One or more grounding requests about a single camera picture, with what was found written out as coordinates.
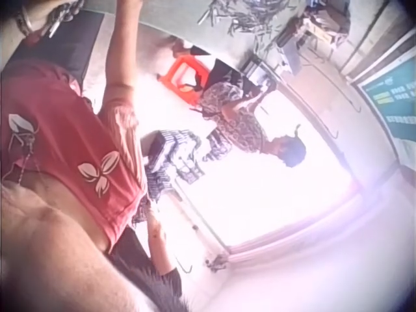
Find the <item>red stool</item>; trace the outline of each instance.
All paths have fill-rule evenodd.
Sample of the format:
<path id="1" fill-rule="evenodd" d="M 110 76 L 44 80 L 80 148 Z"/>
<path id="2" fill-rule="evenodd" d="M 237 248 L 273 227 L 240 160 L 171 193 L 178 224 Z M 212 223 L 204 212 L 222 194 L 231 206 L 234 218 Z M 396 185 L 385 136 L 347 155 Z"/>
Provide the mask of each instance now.
<path id="1" fill-rule="evenodd" d="M 209 76 L 209 70 L 192 55 L 180 56 L 170 67 L 168 73 L 164 76 L 158 76 L 160 81 L 169 90 L 175 92 L 181 99 L 192 106 L 196 106 L 200 95 L 192 88 L 184 90 L 184 84 L 181 82 L 183 76 L 188 70 L 193 70 L 201 77 L 201 86 L 205 86 Z"/>

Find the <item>hair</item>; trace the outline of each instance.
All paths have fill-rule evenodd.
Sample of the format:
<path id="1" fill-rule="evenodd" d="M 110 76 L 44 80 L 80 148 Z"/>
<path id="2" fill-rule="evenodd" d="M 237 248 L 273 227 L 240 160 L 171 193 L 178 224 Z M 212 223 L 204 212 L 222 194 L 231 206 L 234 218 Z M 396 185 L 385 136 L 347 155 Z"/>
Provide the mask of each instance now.
<path id="1" fill-rule="evenodd" d="M 306 146 L 298 136 L 298 130 L 300 125 L 296 126 L 293 136 L 285 136 L 288 140 L 283 143 L 283 151 L 278 157 L 285 163 L 289 168 L 298 166 L 304 161 L 306 156 Z"/>

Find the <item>window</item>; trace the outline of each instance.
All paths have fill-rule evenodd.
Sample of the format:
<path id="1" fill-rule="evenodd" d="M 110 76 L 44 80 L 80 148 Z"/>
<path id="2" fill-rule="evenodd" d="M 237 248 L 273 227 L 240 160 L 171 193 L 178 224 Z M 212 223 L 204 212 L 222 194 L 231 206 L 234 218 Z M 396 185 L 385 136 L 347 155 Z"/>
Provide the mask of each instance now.
<path id="1" fill-rule="evenodd" d="M 282 94 L 273 92 L 256 111 L 269 139 L 299 135 L 305 161 L 287 168 L 271 155 L 235 148 L 205 168 L 193 185 L 181 184 L 223 243 L 234 246 L 322 213 L 348 191 L 352 177 L 339 164 L 307 118 Z"/>

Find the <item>green board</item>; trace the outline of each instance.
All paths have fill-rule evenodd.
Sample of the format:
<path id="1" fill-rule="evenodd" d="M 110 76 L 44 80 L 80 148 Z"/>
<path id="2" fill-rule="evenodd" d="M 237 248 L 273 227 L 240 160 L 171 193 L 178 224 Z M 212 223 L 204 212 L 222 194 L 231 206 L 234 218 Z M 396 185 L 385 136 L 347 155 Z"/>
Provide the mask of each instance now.
<path id="1" fill-rule="evenodd" d="M 361 85 L 395 138 L 416 142 L 415 58 Z"/>

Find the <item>hand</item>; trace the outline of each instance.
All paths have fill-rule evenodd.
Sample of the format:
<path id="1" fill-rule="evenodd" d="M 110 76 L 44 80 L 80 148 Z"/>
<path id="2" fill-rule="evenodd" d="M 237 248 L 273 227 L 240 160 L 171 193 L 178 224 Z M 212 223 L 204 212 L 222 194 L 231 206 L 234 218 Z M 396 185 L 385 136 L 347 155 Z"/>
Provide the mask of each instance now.
<path id="1" fill-rule="evenodd" d="M 160 212 L 155 206 L 154 203 L 150 202 L 150 207 L 146 213 L 147 223 L 148 223 L 148 235 L 149 238 L 159 237 L 162 231 L 162 223 L 161 223 L 161 216 Z"/>
<path id="2" fill-rule="evenodd" d="M 50 13 L 60 5 L 77 0 L 29 0 L 24 4 L 33 31 L 40 31 L 48 24 Z"/>

